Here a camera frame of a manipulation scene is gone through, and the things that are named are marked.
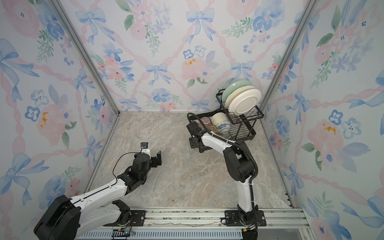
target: marble countertop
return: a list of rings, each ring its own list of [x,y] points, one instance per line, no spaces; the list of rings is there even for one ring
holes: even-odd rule
[[[130,207],[236,207],[236,183],[224,157],[214,150],[191,149],[187,124],[186,113],[122,113],[91,189],[114,179],[112,169],[121,155],[149,142],[152,156],[161,151],[162,165],[151,168],[146,183],[121,198]],[[288,208],[268,138],[260,122],[254,129],[255,138],[246,143],[259,168],[256,202],[261,208]],[[124,172],[133,159],[133,154],[122,157],[115,174]]]

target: cream plate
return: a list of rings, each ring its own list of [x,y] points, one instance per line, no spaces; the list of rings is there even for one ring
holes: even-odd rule
[[[229,105],[228,111],[241,115],[251,110],[261,99],[262,93],[258,89],[250,89],[240,93]]]
[[[225,101],[225,106],[226,107],[229,107],[229,105],[231,104],[231,102],[235,99],[235,97],[237,97],[240,93],[243,93],[245,92],[246,90],[249,90],[249,89],[254,89],[255,87],[254,86],[244,86],[244,87],[241,87],[241,88],[238,88],[236,89],[235,91],[233,91],[229,97],[226,99]]]
[[[235,91],[235,90],[238,89],[238,88],[241,88],[241,87],[244,87],[244,86],[248,86],[248,85],[251,85],[251,83],[250,83],[248,80],[244,80],[244,79],[232,83],[231,85],[229,85],[229,86],[224,90],[223,94],[221,95],[221,101],[222,101],[222,102],[225,102],[226,99],[228,98],[228,96],[229,96],[233,91]]]

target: floral wallpaper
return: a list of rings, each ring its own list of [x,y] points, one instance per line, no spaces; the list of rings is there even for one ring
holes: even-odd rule
[[[62,1],[122,111],[211,111],[240,79],[264,96],[306,3]]]
[[[265,110],[317,240],[384,239],[383,10],[380,0],[320,0]]]
[[[85,185],[115,120],[44,0],[0,1],[0,239],[37,239],[53,200]]]

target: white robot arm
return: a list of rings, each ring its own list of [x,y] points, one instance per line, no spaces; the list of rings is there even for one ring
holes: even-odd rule
[[[72,240],[108,223],[126,226],[133,220],[130,207],[116,200],[127,195],[147,180],[151,167],[162,164],[161,151],[150,157],[147,142],[141,143],[141,152],[135,154],[132,166],[115,180],[85,194],[67,198],[57,197],[37,223],[33,232],[40,240]]]
[[[192,121],[190,115],[194,117],[193,119],[199,120],[204,129],[201,129],[197,122]],[[254,224],[253,227],[257,229],[258,207],[253,197],[252,181],[257,176],[258,168],[246,143],[228,140],[214,134],[194,113],[188,113],[187,117],[190,120],[187,129],[192,136],[190,138],[191,146],[210,147],[224,156],[228,173],[237,184],[238,217],[244,225],[252,226]]]

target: blue floral bowl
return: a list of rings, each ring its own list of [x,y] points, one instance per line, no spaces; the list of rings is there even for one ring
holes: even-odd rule
[[[217,132],[219,134],[226,134],[229,132],[229,129],[231,128],[231,122],[230,121],[223,121],[216,125]]]

